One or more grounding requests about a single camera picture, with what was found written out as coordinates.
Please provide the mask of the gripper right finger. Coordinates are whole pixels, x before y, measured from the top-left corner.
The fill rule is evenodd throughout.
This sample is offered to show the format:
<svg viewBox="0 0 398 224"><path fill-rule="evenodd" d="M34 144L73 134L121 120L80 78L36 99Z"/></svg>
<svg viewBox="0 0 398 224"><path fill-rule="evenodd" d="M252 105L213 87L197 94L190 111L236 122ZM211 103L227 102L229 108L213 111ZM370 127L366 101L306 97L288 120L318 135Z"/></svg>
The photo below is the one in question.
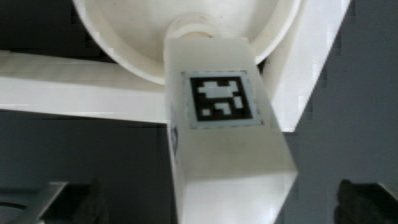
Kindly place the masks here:
<svg viewBox="0 0 398 224"><path fill-rule="evenodd" d="M398 224L398 183L341 181L334 224Z"/></svg>

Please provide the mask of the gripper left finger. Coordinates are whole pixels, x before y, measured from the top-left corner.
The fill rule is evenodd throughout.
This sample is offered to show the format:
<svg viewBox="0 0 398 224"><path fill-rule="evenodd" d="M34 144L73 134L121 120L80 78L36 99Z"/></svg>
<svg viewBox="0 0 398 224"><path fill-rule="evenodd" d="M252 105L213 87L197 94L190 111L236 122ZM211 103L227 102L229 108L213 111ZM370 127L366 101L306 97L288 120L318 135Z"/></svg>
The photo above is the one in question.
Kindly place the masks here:
<svg viewBox="0 0 398 224"><path fill-rule="evenodd" d="M103 187L89 183L50 182L28 205L0 202L2 207L21 210L0 224L108 224Z"/></svg>

